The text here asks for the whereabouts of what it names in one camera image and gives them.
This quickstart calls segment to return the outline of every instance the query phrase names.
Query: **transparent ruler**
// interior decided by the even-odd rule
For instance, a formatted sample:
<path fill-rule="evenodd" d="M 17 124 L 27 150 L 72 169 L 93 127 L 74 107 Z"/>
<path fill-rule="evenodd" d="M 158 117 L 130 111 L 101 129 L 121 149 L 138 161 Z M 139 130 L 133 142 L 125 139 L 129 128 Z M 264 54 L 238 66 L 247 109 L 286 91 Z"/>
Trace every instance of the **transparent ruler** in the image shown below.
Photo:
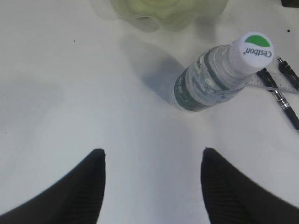
<path fill-rule="evenodd" d="M 299 91 L 296 90 L 291 85 L 289 80 L 283 74 L 277 73 L 277 72 L 271 72 L 271 71 L 269 71 L 269 73 L 273 77 L 274 81 L 278 85 L 278 89 L 281 92 L 288 92 L 288 93 L 293 93 L 293 94 L 298 94 L 299 95 Z M 257 76 L 257 74 L 254 74 L 252 76 L 252 78 L 247 83 L 247 86 L 254 86 L 254 87 L 258 87 L 258 88 L 262 88 L 262 89 L 266 89 L 266 90 L 277 90 L 276 88 L 271 88 L 271 87 L 264 86 L 262 80 Z"/>

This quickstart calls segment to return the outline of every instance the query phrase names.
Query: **bottle cap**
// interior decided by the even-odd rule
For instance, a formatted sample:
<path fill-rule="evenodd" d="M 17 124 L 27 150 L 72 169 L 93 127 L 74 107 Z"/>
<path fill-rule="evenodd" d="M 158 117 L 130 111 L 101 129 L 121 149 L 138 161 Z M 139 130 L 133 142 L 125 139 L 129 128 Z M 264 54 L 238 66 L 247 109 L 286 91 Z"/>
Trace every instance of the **bottle cap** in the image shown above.
<path fill-rule="evenodd" d="M 229 49 L 229 59 L 238 72 L 249 75 L 258 72 L 272 62 L 272 41 L 260 32 L 249 32 L 234 41 Z"/>

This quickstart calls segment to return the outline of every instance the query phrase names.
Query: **black pen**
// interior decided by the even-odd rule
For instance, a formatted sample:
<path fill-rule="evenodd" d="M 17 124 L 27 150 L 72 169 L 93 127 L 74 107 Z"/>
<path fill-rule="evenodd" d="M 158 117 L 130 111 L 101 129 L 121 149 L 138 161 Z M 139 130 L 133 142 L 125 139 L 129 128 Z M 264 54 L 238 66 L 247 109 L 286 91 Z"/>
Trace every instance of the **black pen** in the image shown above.
<path fill-rule="evenodd" d="M 274 79 L 272 78 L 272 76 L 266 69 L 263 69 L 263 70 L 257 72 L 257 75 L 261 78 L 261 80 L 265 86 L 278 89 L 276 82 L 274 81 Z M 294 128 L 296 130 L 299 130 L 299 119 L 298 119 L 297 115 L 295 114 L 294 110 L 291 108 L 289 102 L 283 96 L 283 94 L 277 90 L 268 90 L 268 91 L 271 92 L 272 95 L 275 97 L 278 104 L 280 105 L 280 107 L 283 109 L 283 111 L 287 115 L 288 119 L 293 124 Z"/>
<path fill-rule="evenodd" d="M 296 75 L 296 73 L 293 71 L 293 69 L 290 67 L 288 62 L 282 60 L 280 57 L 278 60 L 278 69 L 279 71 L 284 74 L 285 77 L 290 81 L 292 86 L 299 90 L 299 77 Z"/>

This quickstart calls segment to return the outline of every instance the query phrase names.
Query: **cestbon logo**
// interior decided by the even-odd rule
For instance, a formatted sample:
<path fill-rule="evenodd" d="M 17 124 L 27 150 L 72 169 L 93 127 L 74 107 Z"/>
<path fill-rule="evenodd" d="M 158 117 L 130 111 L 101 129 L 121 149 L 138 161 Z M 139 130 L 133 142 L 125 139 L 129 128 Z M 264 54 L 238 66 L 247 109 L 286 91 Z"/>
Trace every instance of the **cestbon logo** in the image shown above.
<path fill-rule="evenodd" d="M 244 55 L 254 54 L 255 56 L 272 57 L 272 52 L 267 50 L 267 48 L 271 47 L 271 45 L 264 37 L 252 35 L 246 39 L 245 43 L 250 44 L 251 47 L 248 46 L 246 48 L 246 50 L 243 52 Z"/>

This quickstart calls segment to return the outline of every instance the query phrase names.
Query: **desk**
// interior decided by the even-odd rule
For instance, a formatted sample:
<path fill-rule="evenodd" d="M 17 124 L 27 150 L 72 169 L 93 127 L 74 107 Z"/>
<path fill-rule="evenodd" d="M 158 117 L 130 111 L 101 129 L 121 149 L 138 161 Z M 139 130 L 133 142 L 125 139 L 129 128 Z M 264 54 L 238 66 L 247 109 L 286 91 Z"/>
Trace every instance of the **desk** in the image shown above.
<path fill-rule="evenodd" d="M 100 18 L 88 0 L 2 1 L 0 214 L 99 147 L 107 154 L 101 224 L 209 223 L 205 147 L 299 207 L 299 134 L 271 94 L 247 87 L 188 113 L 165 100 L 160 83 L 251 30 L 299 71 L 298 21 L 298 9 L 279 0 L 230 0 L 220 17 L 173 33 Z M 298 96 L 285 95 L 299 113 Z"/>

